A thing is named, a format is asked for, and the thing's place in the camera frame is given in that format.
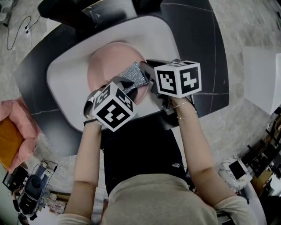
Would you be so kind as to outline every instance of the gold bracelet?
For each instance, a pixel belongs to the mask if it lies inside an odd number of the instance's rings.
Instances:
[[[182,106],[183,104],[185,104],[185,103],[187,103],[187,102],[189,102],[189,101],[186,101],[186,102],[183,102],[183,103],[181,103],[181,104],[179,104],[179,105],[177,105],[177,106],[174,106],[174,107],[172,107],[172,109],[175,109],[175,108],[177,108],[177,107],[180,107],[180,106]]]
[[[194,115],[196,115],[197,114],[197,111],[195,111],[195,113],[193,113],[190,117],[193,117]],[[177,118],[179,119],[179,120],[187,120],[187,119],[189,119],[190,117],[178,117],[177,116]]]

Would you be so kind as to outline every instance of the white cable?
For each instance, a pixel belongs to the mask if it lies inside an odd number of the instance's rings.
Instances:
[[[43,141],[43,139],[44,139],[44,141],[45,141],[47,144],[49,144],[50,142],[48,141],[46,135],[45,135],[44,133],[40,133],[40,134],[41,134],[41,136],[43,137],[41,140]]]
[[[68,160],[65,164],[63,164],[61,167],[58,167],[58,168],[62,168],[62,167],[64,167],[67,163],[69,163],[69,162],[71,161],[71,157],[72,157],[72,156],[70,156],[70,160]]]
[[[31,37],[31,35],[29,37],[30,37],[30,50],[29,50],[29,53],[30,53],[31,52],[31,48],[32,48],[32,37]]]

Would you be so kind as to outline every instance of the hair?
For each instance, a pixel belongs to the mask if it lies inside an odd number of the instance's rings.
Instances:
[[[23,214],[19,214],[18,215],[18,221],[22,224],[22,225],[26,225],[26,223],[24,222],[24,220],[26,220],[27,218],[23,215]]]

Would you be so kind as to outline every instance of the gray floor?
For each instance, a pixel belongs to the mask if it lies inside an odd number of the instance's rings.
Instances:
[[[32,15],[32,23],[37,20],[39,14],[36,9],[39,2],[40,0],[19,0],[13,9],[9,47],[22,19]],[[281,31],[277,26],[275,12],[281,11],[281,7],[275,0],[210,0],[210,3],[219,22],[227,54],[230,104],[201,118],[200,121],[215,161],[219,163],[233,154],[243,154],[247,150],[247,144],[254,144],[264,134],[270,120],[269,115],[244,98],[241,51],[244,46],[281,47]],[[7,51],[7,28],[0,26],[0,101],[20,96],[12,74],[30,50],[40,42],[46,31],[46,19],[40,18],[31,35],[27,36],[21,29],[13,49]],[[182,149],[179,129],[174,129],[174,133]],[[75,158],[76,156],[62,158],[51,155],[48,142],[44,135],[41,135],[36,152],[27,163],[30,171],[42,159],[59,163],[57,172],[50,180],[50,188],[70,192]],[[100,174],[99,186],[104,188],[102,154]]]

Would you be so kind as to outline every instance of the pink cloth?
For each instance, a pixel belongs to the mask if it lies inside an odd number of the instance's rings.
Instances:
[[[35,143],[37,135],[40,133],[40,129],[30,115],[22,98],[1,102],[0,121],[7,117],[9,117],[9,119],[16,125],[18,131],[24,138],[18,153],[8,169],[9,174],[12,174],[15,168],[29,159],[34,153]]]

